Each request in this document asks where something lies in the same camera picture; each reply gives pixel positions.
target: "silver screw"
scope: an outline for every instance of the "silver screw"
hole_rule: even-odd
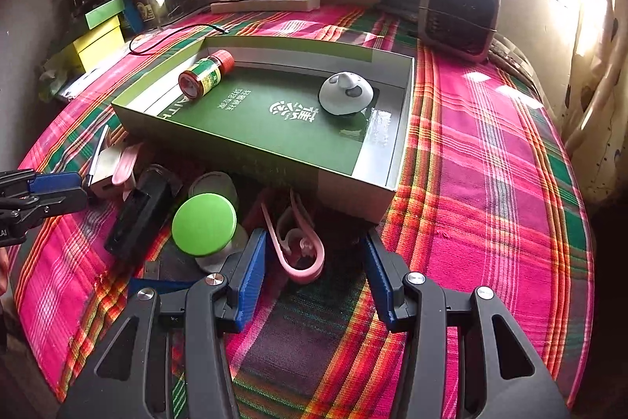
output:
[[[205,283],[209,284],[210,286],[218,286],[219,284],[222,284],[222,281],[224,281],[225,278],[222,274],[209,274],[206,278],[205,278]]]
[[[477,296],[484,300],[491,300],[495,296],[495,293],[493,293],[493,290],[488,286],[480,286],[477,289]]]
[[[150,300],[155,296],[155,290],[151,287],[143,287],[137,292],[137,298],[140,300]]]
[[[407,282],[412,284],[423,284],[425,283],[425,276],[420,272],[410,272],[406,276]]]

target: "black cable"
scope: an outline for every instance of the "black cable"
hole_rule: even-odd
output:
[[[175,20],[174,22],[171,22],[169,24],[166,24],[167,26],[171,26],[172,24],[178,22],[180,20],[180,18],[178,18],[177,20]],[[215,26],[213,24],[190,24],[189,26],[184,26],[184,27],[180,27],[179,29],[177,29],[176,31],[171,32],[170,34],[166,34],[161,40],[159,40],[155,45],[151,45],[149,48],[144,49],[141,52],[137,52],[135,49],[131,48],[131,45],[133,45],[133,42],[135,41],[135,38],[137,38],[138,36],[144,34],[144,33],[140,33],[140,34],[136,34],[131,41],[129,42],[129,52],[131,54],[133,54],[133,56],[143,56],[146,53],[150,52],[151,50],[153,50],[155,47],[159,46],[160,44],[162,44],[164,41],[166,41],[168,38],[170,38],[171,36],[181,32],[181,31],[185,31],[186,29],[191,29],[193,27],[211,27],[212,29],[216,29],[216,31],[222,33],[222,34],[228,34],[228,30],[227,29],[223,29],[222,27],[219,26]]]

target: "red bottle cap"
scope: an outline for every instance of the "red bottle cap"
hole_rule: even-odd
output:
[[[218,66],[221,71],[221,75],[227,75],[231,70],[233,70],[236,65],[236,61],[230,52],[225,50],[215,51],[212,54],[212,57],[215,57],[220,62]]]

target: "plaid tablecloth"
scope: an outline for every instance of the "plaid tablecloth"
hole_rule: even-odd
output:
[[[490,64],[434,53],[407,36],[409,26],[378,12],[324,7],[207,14],[194,22],[219,23],[232,34],[340,40],[416,57],[406,161],[380,226],[382,240],[442,286],[491,286],[572,404],[593,314],[591,243],[558,133],[529,91]],[[108,124],[114,139],[123,134],[113,98],[193,38],[211,33],[196,27],[147,56],[126,56],[67,106],[22,167],[86,172],[100,128]],[[59,400],[126,303],[131,275],[103,249],[116,211],[110,202],[49,219],[10,253],[21,321]],[[148,258],[157,258],[169,238],[164,228]],[[271,271],[249,328],[227,344],[241,414],[387,417],[403,341],[378,321],[354,255],[329,251],[321,278],[304,287]],[[449,341],[455,350],[453,333]],[[453,417],[452,360],[448,369],[444,416]],[[180,374],[174,393],[180,415],[183,382]]]

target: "white dome object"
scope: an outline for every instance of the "white dome object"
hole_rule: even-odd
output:
[[[342,116],[365,109],[373,100],[373,88],[356,73],[342,71],[323,82],[318,101],[329,114]]]

